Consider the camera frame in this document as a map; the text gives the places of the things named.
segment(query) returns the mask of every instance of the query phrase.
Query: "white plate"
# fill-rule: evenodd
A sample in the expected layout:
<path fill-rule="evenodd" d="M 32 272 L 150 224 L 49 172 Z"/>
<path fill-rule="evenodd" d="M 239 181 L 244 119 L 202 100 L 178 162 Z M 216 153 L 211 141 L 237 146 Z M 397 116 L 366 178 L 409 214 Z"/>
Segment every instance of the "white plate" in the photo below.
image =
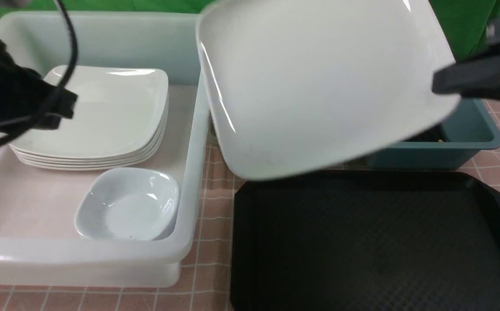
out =
<path fill-rule="evenodd" d="M 112 169 L 86 193 L 74 225 L 91 239 L 166 238 L 175 226 L 179 193 L 171 175 L 141 168 Z"/>
<path fill-rule="evenodd" d="M 161 140 L 163 139 L 164 134 L 165 131 L 161 132 L 154 147 L 145 154 L 136 157 L 135 159 L 131 159 L 130 161 L 117 161 L 115 163 L 109 163 L 108 165 L 48 165 L 46 163 L 31 161 L 21 157 L 17 157 L 17 159 L 25 165 L 30 165 L 33 167 L 44 168 L 44 169 L 54 169 L 57 171 L 100 171 L 104 169 L 126 167 L 131 165 L 137 165 L 139 163 L 142 163 L 150 159 L 159 149 L 159 145 L 161 144 Z"/>
<path fill-rule="evenodd" d="M 454 59 L 426 0 L 219 0 L 196 36 L 220 147 L 242 178 L 363 156 L 459 102 L 431 91 Z"/>
<path fill-rule="evenodd" d="M 11 147 L 13 153 L 17 157 L 21 157 L 22 159 L 26 159 L 32 162 L 40 162 L 43 165 L 107 165 L 110 163 L 117 163 L 117 162 L 128 162 L 129 160 L 133 158 L 140 157 L 142 154 L 145 154 L 148 150 L 151 150 L 155 147 L 155 144 L 159 138 L 159 136 L 165 131 L 165 126 L 167 125 L 167 115 L 168 115 L 169 109 L 166 106 L 165 111 L 163 112 L 164 117 L 162 118 L 161 122 L 159 123 L 158 129 L 155 132 L 153 138 L 151 141 L 147 143 L 147 145 L 144 146 L 141 150 L 138 150 L 137 152 L 132 152 L 129 153 L 128 155 L 121 156 L 121 157 L 112 157 L 112 158 L 99 158 L 99 159 L 63 159 L 63 158 L 49 158 L 49 157 L 41 157 L 40 155 L 33 155 L 29 153 L 24 153 L 21 151 L 18 151 Z"/>
<path fill-rule="evenodd" d="M 65 67 L 45 81 L 56 84 Z M 30 130 L 11 145 L 45 157 L 103 158 L 143 148 L 156 132 L 167 101 L 168 79 L 159 69 L 78 66 L 68 90 L 79 95 L 72 120 L 58 130 Z"/>

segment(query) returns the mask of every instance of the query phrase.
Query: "blue plastic basket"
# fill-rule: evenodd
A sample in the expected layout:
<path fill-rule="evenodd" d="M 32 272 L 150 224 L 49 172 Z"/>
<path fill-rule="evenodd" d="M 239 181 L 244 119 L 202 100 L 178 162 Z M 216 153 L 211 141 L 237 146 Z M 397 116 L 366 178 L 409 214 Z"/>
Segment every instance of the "blue plastic basket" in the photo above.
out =
<path fill-rule="evenodd" d="M 382 170 L 455 170 L 480 150 L 500 147 L 500 131 L 481 100 L 461 100 L 444 122 L 447 142 L 400 142 L 370 154 L 366 164 Z"/>

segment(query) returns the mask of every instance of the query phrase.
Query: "translucent plastic container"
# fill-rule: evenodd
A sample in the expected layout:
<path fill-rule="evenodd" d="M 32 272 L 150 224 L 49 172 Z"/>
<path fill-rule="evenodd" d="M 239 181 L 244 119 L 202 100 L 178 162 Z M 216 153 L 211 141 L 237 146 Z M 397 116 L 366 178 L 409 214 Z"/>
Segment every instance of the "translucent plastic container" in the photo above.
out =
<path fill-rule="evenodd" d="M 62 172 L 21 164 L 0 149 L 0 284 L 168 287 L 193 240 L 209 108 L 198 88 L 196 15 L 71 12 L 79 65 L 157 68 L 169 76 L 169 117 L 156 155 L 140 167 L 172 175 L 181 189 L 175 229 L 159 241 L 81 240 L 73 226 L 84 193 L 102 172 Z M 54 12 L 0 20 L 15 61 L 42 76 L 67 63 L 64 22 Z"/>

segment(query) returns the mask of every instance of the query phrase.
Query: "black serving tray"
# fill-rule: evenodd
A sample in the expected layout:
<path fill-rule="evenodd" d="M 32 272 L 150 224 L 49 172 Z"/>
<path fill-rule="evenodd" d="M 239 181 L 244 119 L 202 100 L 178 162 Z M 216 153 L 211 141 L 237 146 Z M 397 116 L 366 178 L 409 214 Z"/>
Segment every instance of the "black serving tray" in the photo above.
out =
<path fill-rule="evenodd" d="M 248 182 L 231 272 L 236 311 L 500 311 L 500 193 L 455 172 Z"/>

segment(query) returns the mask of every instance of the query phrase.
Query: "textured tray surface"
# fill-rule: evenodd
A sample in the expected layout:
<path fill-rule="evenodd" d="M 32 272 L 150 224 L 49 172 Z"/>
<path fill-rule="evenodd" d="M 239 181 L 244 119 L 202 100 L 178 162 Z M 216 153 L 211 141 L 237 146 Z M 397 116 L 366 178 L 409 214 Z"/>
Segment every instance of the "textured tray surface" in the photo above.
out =
<path fill-rule="evenodd" d="M 253 219 L 252 310 L 500 310 L 500 252 L 471 193 L 328 183 L 235 206 L 233 258 Z"/>

